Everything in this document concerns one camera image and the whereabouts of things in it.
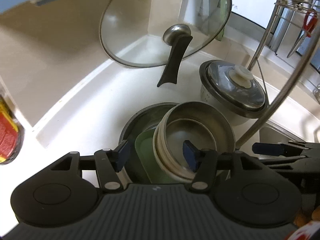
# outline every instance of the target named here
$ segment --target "kitchen counter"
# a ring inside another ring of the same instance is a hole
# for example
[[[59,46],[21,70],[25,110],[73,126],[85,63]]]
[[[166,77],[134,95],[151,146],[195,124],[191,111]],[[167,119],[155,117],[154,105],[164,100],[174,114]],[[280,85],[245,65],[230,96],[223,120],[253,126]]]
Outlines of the kitchen counter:
[[[164,67],[128,68],[108,60],[100,66],[90,80],[72,95],[60,100],[50,118],[40,130],[27,129],[20,154],[12,163],[0,167],[1,194],[0,236],[17,223],[10,206],[14,188],[69,151],[92,155],[102,148],[115,148],[120,133],[140,109],[159,102],[185,102],[200,100],[199,65],[215,59],[212,55],[198,52],[181,64],[177,85],[167,83],[157,88],[156,84]],[[272,101],[278,89],[267,84]],[[314,142],[319,136],[320,121],[291,98],[287,98],[271,121],[302,138]],[[239,138],[254,122],[234,127]],[[243,147],[251,153],[252,143],[259,140],[256,134]],[[94,172],[84,177],[97,185]]]

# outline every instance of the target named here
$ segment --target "silver screw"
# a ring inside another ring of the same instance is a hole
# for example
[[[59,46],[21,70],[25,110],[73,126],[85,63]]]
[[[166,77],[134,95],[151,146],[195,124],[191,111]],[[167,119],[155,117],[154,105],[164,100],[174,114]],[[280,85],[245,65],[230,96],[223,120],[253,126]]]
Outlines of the silver screw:
[[[110,182],[107,182],[104,187],[106,189],[109,189],[109,190],[116,190],[118,188],[120,188],[120,183],[116,182],[116,181],[110,181]]]
[[[208,187],[208,184],[206,184],[205,182],[203,181],[197,181],[195,183],[192,183],[191,185],[194,189],[197,189],[197,190],[204,190]]]

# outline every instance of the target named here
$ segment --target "glass pot lid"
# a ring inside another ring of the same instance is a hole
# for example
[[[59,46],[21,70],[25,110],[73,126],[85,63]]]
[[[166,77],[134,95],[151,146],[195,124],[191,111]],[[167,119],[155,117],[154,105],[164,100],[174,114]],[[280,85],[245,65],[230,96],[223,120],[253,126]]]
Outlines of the glass pot lid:
[[[231,5],[231,0],[110,0],[101,17],[101,44],[124,65],[165,65],[174,46],[181,60],[212,41]],[[184,40],[177,44],[177,37]]]
[[[215,60],[207,68],[209,83],[225,99],[248,111],[264,107],[265,92],[247,68]]]

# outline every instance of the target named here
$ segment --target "lid handle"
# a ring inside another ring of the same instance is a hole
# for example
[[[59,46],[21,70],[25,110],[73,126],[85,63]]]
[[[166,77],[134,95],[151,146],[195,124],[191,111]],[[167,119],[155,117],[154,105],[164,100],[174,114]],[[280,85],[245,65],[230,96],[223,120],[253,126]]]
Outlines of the lid handle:
[[[240,65],[235,65],[234,69],[229,71],[229,76],[235,83],[245,88],[250,88],[252,86],[250,81],[254,79],[251,71]]]

